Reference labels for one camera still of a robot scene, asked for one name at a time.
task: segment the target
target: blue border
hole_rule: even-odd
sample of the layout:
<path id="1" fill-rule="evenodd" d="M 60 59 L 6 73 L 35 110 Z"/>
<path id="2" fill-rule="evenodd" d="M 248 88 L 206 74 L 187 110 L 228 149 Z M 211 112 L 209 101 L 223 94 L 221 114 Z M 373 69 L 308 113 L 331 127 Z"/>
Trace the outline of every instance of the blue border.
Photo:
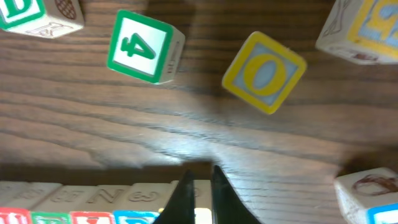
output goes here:
<path id="1" fill-rule="evenodd" d="M 368 210 L 369 224 L 376 224 L 376 221 L 374 219 L 375 214 L 378 214 L 381 212 L 393 211 L 393 210 L 398 210 L 398 203 L 369 209 Z"/>

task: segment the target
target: yellow border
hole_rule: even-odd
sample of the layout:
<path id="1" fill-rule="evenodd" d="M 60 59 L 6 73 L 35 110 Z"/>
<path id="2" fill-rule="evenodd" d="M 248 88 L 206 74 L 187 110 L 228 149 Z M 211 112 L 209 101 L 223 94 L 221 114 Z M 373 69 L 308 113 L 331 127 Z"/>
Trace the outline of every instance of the yellow border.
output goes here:
<path id="1" fill-rule="evenodd" d="M 279 55 L 291 61 L 293 64 L 297 66 L 297 71 L 293 74 L 288 84 L 286 84 L 285 88 L 277 97 L 274 104 L 270 106 L 265 104 L 263 101 L 258 100 L 257 98 L 251 96 L 249 93 L 246 93 L 244 90 L 240 89 L 239 87 L 233 84 L 235 77 L 238 75 L 240 69 L 244 65 L 247 58 L 249 57 L 256 43 L 265 45 L 268 49 L 271 49 L 272 51 L 278 53 Z M 225 73 L 225 76 L 223 78 L 223 87 L 229 90 L 230 92 L 234 93 L 238 97 L 242 98 L 243 100 L 247 101 L 248 103 L 259 108 L 261 111 L 267 114 L 272 114 L 281 106 L 283 101 L 287 98 L 287 96 L 292 91 L 293 87 L 297 84 L 297 82 L 304 74 L 306 69 L 307 69 L 307 63 L 301 56 L 290 51 L 289 49 L 287 49 L 280 43 L 274 41 L 265 34 L 256 31 L 252 33 L 249 36 L 249 38 L 245 41 L 241 50 L 239 51 L 234 61 L 232 62 L 231 66 Z"/>
<path id="2" fill-rule="evenodd" d="M 393 46 L 386 45 L 375 40 L 369 40 L 358 35 L 374 3 L 374 0 L 364 1 L 361 9 L 358 12 L 358 15 L 356 16 L 356 19 L 354 20 L 353 25 L 351 26 L 351 29 L 348 32 L 347 39 L 364 48 L 371 49 L 377 53 L 398 59 L 398 51 Z"/>

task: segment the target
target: wooden table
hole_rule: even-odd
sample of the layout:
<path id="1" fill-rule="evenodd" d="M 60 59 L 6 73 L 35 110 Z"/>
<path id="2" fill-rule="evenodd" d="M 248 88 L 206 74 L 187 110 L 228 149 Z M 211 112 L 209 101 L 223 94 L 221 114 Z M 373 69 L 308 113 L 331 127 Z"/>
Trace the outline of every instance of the wooden table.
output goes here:
<path id="1" fill-rule="evenodd" d="M 0 33 L 3 179 L 163 182 L 219 164 L 264 223 L 345 223 L 341 170 L 397 169 L 398 67 L 358 66 L 315 50 L 334 0 L 82 0 L 86 27 L 55 40 Z M 116 12 L 187 36 L 173 82 L 106 68 Z M 259 30 L 309 68 L 272 116 L 220 83 Z"/>

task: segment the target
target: green block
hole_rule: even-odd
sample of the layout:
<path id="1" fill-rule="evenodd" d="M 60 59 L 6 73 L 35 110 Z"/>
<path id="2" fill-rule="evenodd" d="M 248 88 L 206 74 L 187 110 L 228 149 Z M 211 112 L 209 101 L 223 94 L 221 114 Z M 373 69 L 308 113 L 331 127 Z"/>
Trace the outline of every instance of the green block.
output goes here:
<path id="1" fill-rule="evenodd" d="M 14 0 L 2 0 L 0 4 L 0 28 L 10 29 L 27 22 L 40 19 L 45 14 L 43 0 L 21 0 L 18 5 Z"/>
<path id="2" fill-rule="evenodd" d="M 160 84 L 177 71 L 185 36 L 170 24 L 119 11 L 109 46 L 108 68 Z"/>
<path id="3" fill-rule="evenodd" d="M 32 212 L 33 224 L 72 224 L 69 213 Z"/>

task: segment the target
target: yellow letter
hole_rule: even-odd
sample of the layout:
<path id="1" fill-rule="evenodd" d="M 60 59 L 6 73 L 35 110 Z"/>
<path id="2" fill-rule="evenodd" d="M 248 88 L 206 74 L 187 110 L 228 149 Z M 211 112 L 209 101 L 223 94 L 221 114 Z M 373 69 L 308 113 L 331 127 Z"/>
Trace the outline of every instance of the yellow letter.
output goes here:
<path id="1" fill-rule="evenodd" d="M 379 0 L 374 6 L 371 18 L 368 22 L 368 26 L 370 28 L 381 32 L 382 40 L 386 40 L 390 36 L 390 33 L 398 20 L 398 13 L 392 14 L 388 18 L 380 16 L 381 10 L 388 5 L 398 6 L 398 0 Z"/>
<path id="2" fill-rule="evenodd" d="M 257 89 L 254 87 L 254 79 L 256 77 L 257 71 L 264 65 L 266 62 L 273 61 L 276 64 L 275 74 L 273 75 L 272 80 L 268 83 L 268 85 L 264 86 L 261 89 Z M 286 81 L 286 69 L 283 61 L 271 54 L 261 54 L 255 56 L 253 59 L 249 61 L 244 69 L 244 83 L 246 87 L 252 91 L 253 93 L 259 96 L 269 96 L 271 94 L 279 91 L 285 81 Z"/>

